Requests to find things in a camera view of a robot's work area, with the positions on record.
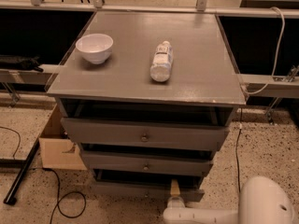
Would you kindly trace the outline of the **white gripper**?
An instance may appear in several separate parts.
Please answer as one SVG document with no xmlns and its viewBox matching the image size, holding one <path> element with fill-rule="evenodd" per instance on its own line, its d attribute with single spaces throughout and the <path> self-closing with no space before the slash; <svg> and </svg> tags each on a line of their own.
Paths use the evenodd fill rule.
<svg viewBox="0 0 299 224">
<path fill-rule="evenodd" d="M 167 207 L 164 209 L 163 218 L 165 224 L 187 224 L 188 212 L 183 199 L 179 196 L 180 189 L 176 179 L 171 181 L 170 197 Z"/>
</svg>

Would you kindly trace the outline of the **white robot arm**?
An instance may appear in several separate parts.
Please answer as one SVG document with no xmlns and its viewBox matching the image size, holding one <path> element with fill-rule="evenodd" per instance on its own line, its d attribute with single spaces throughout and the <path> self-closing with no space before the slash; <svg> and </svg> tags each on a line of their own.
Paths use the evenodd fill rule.
<svg viewBox="0 0 299 224">
<path fill-rule="evenodd" d="M 286 192 L 265 176 L 254 176 L 244 184 L 237 210 L 190 208 L 180 196 L 172 196 L 163 218 L 165 224 L 299 224 Z"/>
</svg>

